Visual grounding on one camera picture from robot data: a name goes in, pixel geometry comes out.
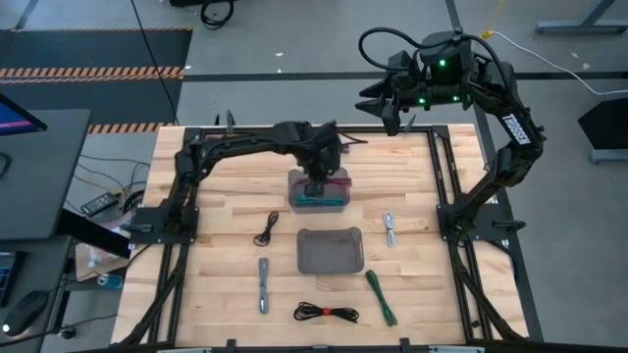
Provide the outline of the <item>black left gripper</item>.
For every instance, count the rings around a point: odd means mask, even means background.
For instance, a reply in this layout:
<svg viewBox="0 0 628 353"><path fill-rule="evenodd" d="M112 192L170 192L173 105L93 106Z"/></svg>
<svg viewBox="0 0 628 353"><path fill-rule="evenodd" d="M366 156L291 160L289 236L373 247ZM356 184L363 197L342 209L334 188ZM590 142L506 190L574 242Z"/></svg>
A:
<svg viewBox="0 0 628 353"><path fill-rule="evenodd" d="M295 147L297 164L312 182L304 186L305 197L323 197L324 186L329 175L340 168L340 136L335 121L321 126L308 122L299 126L299 141Z"/></svg>

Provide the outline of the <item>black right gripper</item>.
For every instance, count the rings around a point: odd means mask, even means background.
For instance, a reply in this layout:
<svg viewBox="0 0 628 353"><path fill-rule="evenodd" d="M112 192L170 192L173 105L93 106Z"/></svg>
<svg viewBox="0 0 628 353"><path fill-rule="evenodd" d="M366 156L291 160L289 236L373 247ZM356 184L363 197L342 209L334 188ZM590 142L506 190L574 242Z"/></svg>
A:
<svg viewBox="0 0 628 353"><path fill-rule="evenodd" d="M358 102L354 107L382 118L387 135L396 136L400 129L400 95L414 87L418 75L415 60L406 51L389 57L389 65L393 71L389 71L387 78L359 91L360 97L375 99Z"/></svg>

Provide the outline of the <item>translucent grey plastic bin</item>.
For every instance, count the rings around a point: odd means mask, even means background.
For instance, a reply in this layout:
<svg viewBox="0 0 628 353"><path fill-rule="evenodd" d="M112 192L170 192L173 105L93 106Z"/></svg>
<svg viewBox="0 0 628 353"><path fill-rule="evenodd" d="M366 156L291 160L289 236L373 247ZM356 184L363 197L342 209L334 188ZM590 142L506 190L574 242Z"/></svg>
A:
<svg viewBox="0 0 628 353"><path fill-rule="evenodd" d="M364 269L362 232L358 227L301 229L297 234L297 268L305 275L347 275Z"/></svg>
<svg viewBox="0 0 628 353"><path fill-rule="evenodd" d="M344 168L328 176L323 197L305 197L304 186L312 182L308 175L293 169L288 173L288 203L296 214L341 213L350 202L352 180Z"/></svg>

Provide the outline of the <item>grey metal table leg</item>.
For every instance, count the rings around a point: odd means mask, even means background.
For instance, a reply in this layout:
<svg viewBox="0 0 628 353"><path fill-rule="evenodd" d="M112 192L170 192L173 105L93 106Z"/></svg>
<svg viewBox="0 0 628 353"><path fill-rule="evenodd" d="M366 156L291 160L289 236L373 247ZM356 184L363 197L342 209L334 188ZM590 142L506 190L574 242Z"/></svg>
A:
<svg viewBox="0 0 628 353"><path fill-rule="evenodd" d="M596 5L580 19L536 22L535 33L544 34L622 34L628 30L628 20L603 20L602 15L617 0L598 0Z"/></svg>

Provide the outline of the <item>black power adapter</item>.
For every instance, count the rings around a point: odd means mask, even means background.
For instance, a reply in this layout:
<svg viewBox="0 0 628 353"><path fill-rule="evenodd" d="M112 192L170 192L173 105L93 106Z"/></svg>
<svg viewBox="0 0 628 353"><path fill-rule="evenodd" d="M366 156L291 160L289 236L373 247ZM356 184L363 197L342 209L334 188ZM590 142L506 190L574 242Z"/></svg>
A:
<svg viewBox="0 0 628 353"><path fill-rule="evenodd" d="M106 211L119 203L119 194L106 192L91 201L81 205L79 209L81 212L88 216L94 217L103 211Z"/></svg>

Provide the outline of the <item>black box on grey base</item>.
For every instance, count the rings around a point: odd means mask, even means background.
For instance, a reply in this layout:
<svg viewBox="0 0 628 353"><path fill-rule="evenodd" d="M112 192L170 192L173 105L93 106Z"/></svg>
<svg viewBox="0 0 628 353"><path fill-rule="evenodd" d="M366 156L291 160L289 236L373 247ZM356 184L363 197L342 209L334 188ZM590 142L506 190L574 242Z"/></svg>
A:
<svg viewBox="0 0 628 353"><path fill-rule="evenodd" d="M628 162L628 97L602 101L578 124L593 146L593 164Z"/></svg>

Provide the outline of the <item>cardboard box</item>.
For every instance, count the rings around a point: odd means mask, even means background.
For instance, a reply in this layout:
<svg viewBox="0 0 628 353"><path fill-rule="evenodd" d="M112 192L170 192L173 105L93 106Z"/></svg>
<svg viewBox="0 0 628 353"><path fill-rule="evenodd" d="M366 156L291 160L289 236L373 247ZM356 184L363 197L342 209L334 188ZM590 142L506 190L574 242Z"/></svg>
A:
<svg viewBox="0 0 628 353"><path fill-rule="evenodd" d="M75 247L76 277L79 281L110 274L125 268L129 259L79 243Z"/></svg>

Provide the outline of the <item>black hazard-striped floor mat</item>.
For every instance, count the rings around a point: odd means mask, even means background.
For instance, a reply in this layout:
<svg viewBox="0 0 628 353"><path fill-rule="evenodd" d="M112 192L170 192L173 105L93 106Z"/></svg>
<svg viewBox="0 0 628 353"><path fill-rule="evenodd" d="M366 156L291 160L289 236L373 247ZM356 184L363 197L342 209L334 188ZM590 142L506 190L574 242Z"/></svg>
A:
<svg viewBox="0 0 628 353"><path fill-rule="evenodd" d="M0 93L28 110L84 109L93 134L175 123L189 27L0 30Z"/></svg>

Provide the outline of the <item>dark grey desk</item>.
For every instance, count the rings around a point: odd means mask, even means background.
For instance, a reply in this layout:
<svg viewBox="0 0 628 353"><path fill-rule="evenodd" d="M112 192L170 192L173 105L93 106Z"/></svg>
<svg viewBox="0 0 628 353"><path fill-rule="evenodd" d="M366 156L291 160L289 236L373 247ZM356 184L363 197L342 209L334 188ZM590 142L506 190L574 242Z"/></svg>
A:
<svg viewBox="0 0 628 353"><path fill-rule="evenodd" d="M53 236L91 122L88 110L34 110L47 130L0 136L0 241Z"/></svg>

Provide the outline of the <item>computer monitor with blue screen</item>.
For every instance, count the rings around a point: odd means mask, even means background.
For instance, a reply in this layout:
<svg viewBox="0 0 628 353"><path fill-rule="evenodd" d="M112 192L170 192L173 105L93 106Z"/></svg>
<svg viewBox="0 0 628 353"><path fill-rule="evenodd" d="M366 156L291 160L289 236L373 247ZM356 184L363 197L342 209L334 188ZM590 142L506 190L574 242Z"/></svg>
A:
<svg viewBox="0 0 628 353"><path fill-rule="evenodd" d="M20 105L0 93L0 135L47 130L47 125Z"/></svg>

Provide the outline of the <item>dark keyboard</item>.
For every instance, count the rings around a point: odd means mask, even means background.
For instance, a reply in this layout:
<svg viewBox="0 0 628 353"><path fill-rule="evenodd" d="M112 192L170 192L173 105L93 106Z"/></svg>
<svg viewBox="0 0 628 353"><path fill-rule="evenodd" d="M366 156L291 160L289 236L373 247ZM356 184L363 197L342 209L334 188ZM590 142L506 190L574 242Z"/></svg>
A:
<svg viewBox="0 0 628 353"><path fill-rule="evenodd" d="M19 260L18 252L0 252L0 308L8 303Z"/></svg>

